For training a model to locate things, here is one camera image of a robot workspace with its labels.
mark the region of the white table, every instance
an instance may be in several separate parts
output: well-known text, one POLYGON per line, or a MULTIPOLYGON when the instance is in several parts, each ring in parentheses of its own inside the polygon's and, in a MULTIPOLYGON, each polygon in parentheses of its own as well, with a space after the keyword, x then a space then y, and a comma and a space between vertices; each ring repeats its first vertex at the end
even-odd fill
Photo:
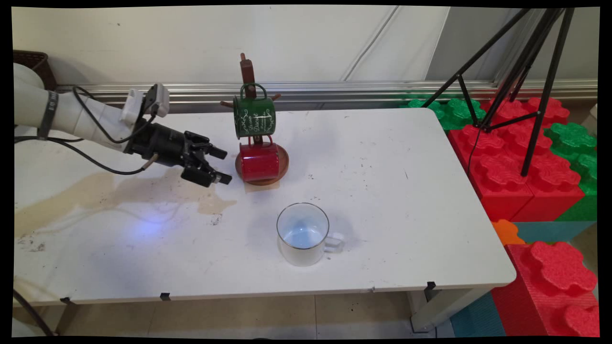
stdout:
MULTIPOLYGON (((206 189, 158 164, 118 176, 58 144, 15 145, 13 284, 32 304, 422 291, 435 282, 443 291, 413 316, 417 329, 516 276, 430 110, 278 113, 273 139, 290 164, 268 187, 236 175, 231 113, 159 123, 227 150, 209 161, 231 184, 206 189), (290 265, 277 248, 278 213, 300 201, 322 207, 347 238, 343 252, 310 267, 290 265)), ((144 163, 75 146, 117 170, 144 163)))

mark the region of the mug rim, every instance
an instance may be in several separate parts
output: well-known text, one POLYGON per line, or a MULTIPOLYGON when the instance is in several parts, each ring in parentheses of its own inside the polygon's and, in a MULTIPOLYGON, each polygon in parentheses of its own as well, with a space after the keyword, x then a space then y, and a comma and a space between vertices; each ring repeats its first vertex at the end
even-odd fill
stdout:
POLYGON ((315 247, 317 247, 317 246, 321 245, 321 243, 322 243, 323 241, 325 241, 325 238, 327 238, 327 235, 329 234, 329 218, 327 217, 327 214, 325 213, 325 211, 324 211, 323 209, 321 209, 321 207, 317 206, 316 204, 313 204, 313 203, 310 203, 310 202, 296 202, 296 203, 292 203, 292 204, 289 204, 288 206, 286 206, 286 207, 285 207, 285 208, 284 208, 284 209, 283 209, 283 210, 280 212, 280 214, 278 215, 278 217, 276 218, 276 233, 278 234, 278 237, 279 237, 279 238, 280 238, 280 239, 281 239, 281 240, 282 240, 284 243, 286 243, 287 245, 289 245, 290 247, 292 247, 292 248, 294 248, 294 249, 297 249, 297 250, 310 250, 310 249, 313 249, 313 248, 315 248, 315 247), (290 207, 292 207, 292 206, 295 206, 295 205, 297 205, 297 204, 308 204, 308 205, 311 205, 311 206, 313 206, 313 207, 315 207, 315 208, 319 209, 319 210, 320 210, 320 211, 323 213, 323 215, 325 215, 325 219, 327 220, 327 231, 325 232, 325 235, 323 236, 323 239, 321 239, 321 241, 317 242, 317 243, 316 243, 316 245, 312 245, 311 247, 306 247, 306 248, 303 248, 303 247, 295 247, 295 246, 291 245, 290 243, 286 242, 286 241, 285 241, 285 239, 283 239, 283 236, 281 236, 281 235, 280 235, 280 231, 278 230, 278 220, 280 219, 280 216, 281 216, 281 215, 283 215, 283 212, 284 212, 285 210, 287 210, 288 208, 290 208, 290 207))

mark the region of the tripod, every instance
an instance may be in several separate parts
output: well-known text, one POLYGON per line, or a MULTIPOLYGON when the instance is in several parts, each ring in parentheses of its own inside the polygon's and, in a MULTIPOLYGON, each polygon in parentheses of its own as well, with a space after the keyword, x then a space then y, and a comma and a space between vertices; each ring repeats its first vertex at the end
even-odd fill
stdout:
POLYGON ((468 104, 468 109, 470 115, 472 117, 472 123, 474 127, 479 128, 480 131, 484 130, 485 132, 491 132, 494 129, 504 127, 506 125, 510 125, 513 123, 517 123, 520 121, 524 121, 525 119, 534 118, 535 123, 533 130, 531 132, 531 137, 529 139, 529 146, 527 148, 527 154, 525 155, 525 159, 523 161, 523 168, 521 170, 521 175, 523 177, 527 176, 529 172, 529 165, 531 164, 531 158, 534 154, 534 149, 536 148, 537 137, 540 133, 540 129, 542 127, 542 121, 544 120, 544 114, 546 112, 546 107, 548 105, 548 98, 550 97, 550 92, 553 88, 554 76, 557 73, 557 67, 559 66, 559 60, 561 59, 561 52, 563 51, 563 45, 565 44, 565 38, 567 37, 567 32, 570 28, 570 23, 572 21, 572 15, 574 8, 562 8, 562 9, 546 9, 544 14, 542 15, 540 21, 535 27, 534 32, 531 34, 531 37, 527 41, 527 44, 523 48, 523 51, 519 55, 517 61, 514 63, 514 66, 510 70, 507 78, 502 82, 501 87, 499 88, 499 92, 495 96, 491 107, 487 111, 487 114, 482 119, 482 121, 478 121, 476 118, 476 113, 474 112, 474 108, 472 107, 472 102, 469 98, 468 90, 465 86, 465 82, 463 81, 462 74, 470 68, 478 60, 495 42, 497 42, 512 26, 514 26, 530 9, 521 9, 506 25, 504 25, 498 33, 496 33, 471 59, 469 59, 466 64, 464 64, 459 70, 451 77, 440 89, 436 91, 424 104, 423 108, 426 108, 431 104, 436 98, 438 98, 451 84, 455 81, 459 81, 459 85, 461 86, 461 91, 463 93, 463 97, 468 104), (544 83, 544 89, 542 91, 542 98, 540 100, 540 105, 536 112, 526 114, 524 116, 520 116, 517 118, 513 118, 509 121, 502 122, 496 125, 490 125, 493 116, 495 115, 495 111, 499 108, 500 104, 509 96, 510 102, 513 102, 518 94, 518 91, 521 89, 523 82, 527 78, 527 74, 529 73, 529 69, 533 65, 538 53, 550 29, 553 27, 554 22, 561 16, 562 13, 565 12, 563 16, 563 22, 561 23, 561 29, 559 30, 559 35, 557 37, 557 43, 554 46, 553 57, 550 61, 550 66, 548 68, 548 75, 546 77, 546 82, 544 83))

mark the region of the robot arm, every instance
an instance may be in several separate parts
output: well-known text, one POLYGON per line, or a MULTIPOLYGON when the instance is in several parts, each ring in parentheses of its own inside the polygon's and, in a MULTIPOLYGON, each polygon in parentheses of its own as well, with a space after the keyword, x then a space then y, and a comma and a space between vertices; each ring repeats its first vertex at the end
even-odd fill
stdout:
POLYGON ((110 149, 139 154, 146 160, 157 154, 155 162, 183 166, 183 179, 205 187, 211 183, 229 184, 231 181, 231 176, 215 171, 206 161, 206 154, 219 159, 227 155, 226 151, 213 146, 208 138, 192 132, 180 133, 157 123, 148 124, 143 119, 145 112, 149 112, 152 118, 168 114, 170 97, 162 84, 153 85, 146 94, 131 89, 123 109, 76 92, 57 94, 46 91, 42 89, 38 75, 19 64, 13 64, 13 87, 15 124, 39 128, 41 140, 46 138, 49 130, 60 130, 110 149))

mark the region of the tiled floor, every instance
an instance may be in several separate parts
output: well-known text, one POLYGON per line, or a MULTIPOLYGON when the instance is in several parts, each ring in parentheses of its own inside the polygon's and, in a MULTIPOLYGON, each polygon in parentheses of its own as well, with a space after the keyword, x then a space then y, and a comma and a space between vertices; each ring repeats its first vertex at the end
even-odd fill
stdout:
MULTIPOLYGON (((434 338, 412 333, 405 292, 71 306, 62 335, 176 338, 434 338)), ((439 337, 454 337, 447 322, 439 337)))
MULTIPOLYGON (((36 312, 51 330, 58 326, 66 306, 35 307, 36 312)), ((21 307, 13 308, 12 337, 43 336, 43 331, 36 325, 30 314, 21 307)))

